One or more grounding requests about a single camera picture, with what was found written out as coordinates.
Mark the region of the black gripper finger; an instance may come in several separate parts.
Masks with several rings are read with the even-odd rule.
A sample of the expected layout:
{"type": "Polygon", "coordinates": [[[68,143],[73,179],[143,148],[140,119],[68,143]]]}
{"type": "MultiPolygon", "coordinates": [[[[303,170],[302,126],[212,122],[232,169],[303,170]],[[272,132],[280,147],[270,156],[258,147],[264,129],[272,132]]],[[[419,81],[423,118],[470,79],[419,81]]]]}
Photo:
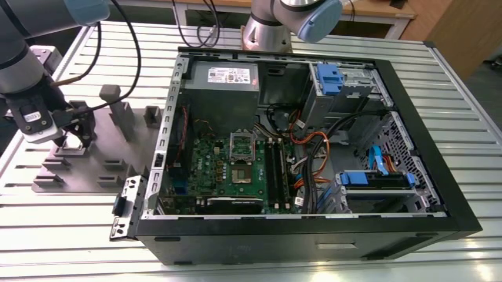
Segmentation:
{"type": "Polygon", "coordinates": [[[93,111],[88,111],[89,107],[85,101],[72,100],[69,102],[72,106],[72,120],[75,123],[71,125],[71,133],[81,141],[84,148],[88,148],[96,139],[95,127],[96,119],[93,111]]]}
{"type": "Polygon", "coordinates": [[[77,143],[77,130],[75,126],[61,128],[61,136],[55,139],[57,147],[72,147],[72,143],[77,143]]]}

